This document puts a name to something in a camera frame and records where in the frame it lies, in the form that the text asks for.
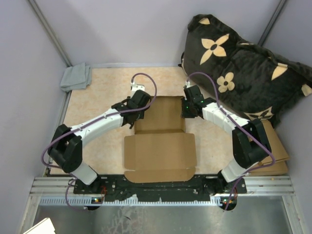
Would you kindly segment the brown cardboard box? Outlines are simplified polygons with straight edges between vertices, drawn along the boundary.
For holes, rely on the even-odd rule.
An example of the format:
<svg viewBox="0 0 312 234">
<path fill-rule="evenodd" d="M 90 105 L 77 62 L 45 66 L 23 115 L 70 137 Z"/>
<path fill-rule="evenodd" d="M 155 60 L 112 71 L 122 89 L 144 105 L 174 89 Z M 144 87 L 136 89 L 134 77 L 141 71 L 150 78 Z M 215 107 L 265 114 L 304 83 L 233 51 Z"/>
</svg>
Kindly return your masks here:
<svg viewBox="0 0 312 234">
<path fill-rule="evenodd" d="M 180 96 L 158 96 L 124 138 L 124 175 L 133 183 L 190 180 L 196 170 L 194 134 L 185 131 Z"/>
</svg>

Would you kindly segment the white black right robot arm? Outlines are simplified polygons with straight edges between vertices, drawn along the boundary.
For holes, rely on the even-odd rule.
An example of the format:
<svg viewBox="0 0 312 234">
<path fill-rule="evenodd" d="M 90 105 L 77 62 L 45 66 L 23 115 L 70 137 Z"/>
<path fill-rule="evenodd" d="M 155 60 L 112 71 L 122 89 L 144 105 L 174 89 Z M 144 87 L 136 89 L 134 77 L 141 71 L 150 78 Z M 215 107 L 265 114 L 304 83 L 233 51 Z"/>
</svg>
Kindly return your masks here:
<svg viewBox="0 0 312 234">
<path fill-rule="evenodd" d="M 182 102 L 182 117 L 200 117 L 214 123 L 232 137 L 234 158 L 218 173 L 218 189 L 228 193 L 234 181 L 251 167 L 272 154 L 267 134 L 260 120 L 247 120 L 223 109 L 216 100 L 204 98 L 198 86 L 186 82 Z"/>
</svg>

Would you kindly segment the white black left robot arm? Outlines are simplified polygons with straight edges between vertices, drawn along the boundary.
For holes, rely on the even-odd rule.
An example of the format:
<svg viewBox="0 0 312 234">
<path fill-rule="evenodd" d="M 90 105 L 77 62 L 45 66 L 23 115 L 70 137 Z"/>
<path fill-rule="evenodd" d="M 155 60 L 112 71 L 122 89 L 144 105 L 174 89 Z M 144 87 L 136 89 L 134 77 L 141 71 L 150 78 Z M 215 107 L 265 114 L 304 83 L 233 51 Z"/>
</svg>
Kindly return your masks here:
<svg viewBox="0 0 312 234">
<path fill-rule="evenodd" d="M 101 181 L 95 170 L 83 162 L 83 147 L 110 130 L 126 124 L 132 128 L 135 121 L 144 118 L 144 112 L 151 102 L 152 97 L 148 93 L 137 90 L 131 97 L 112 105 L 98 117 L 72 127 L 60 125 L 47 149 L 48 155 L 65 173 L 83 182 L 88 192 L 97 193 Z"/>
</svg>

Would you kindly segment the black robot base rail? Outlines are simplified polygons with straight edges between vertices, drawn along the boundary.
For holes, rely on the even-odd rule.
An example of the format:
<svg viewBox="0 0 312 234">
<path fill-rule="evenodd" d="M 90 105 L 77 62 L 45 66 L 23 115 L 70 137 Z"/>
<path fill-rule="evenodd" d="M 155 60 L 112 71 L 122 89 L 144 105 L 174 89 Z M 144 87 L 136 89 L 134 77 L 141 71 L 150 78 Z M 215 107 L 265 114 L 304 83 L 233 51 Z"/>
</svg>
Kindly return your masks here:
<svg viewBox="0 0 312 234">
<path fill-rule="evenodd" d="M 212 196 L 217 194 L 229 194 L 231 196 L 231 210 L 236 205 L 238 194 L 246 194 L 245 181 L 235 180 L 224 184 L 218 178 L 218 174 L 196 174 L 188 181 L 180 182 L 154 182 L 133 183 L 125 175 L 99 175 L 91 185 L 85 185 L 80 180 L 74 184 L 76 195 L 100 195 L 92 201 L 94 204 L 100 202 L 121 202 L 131 197 L 137 197 L 138 202 L 210 202 Z"/>
</svg>

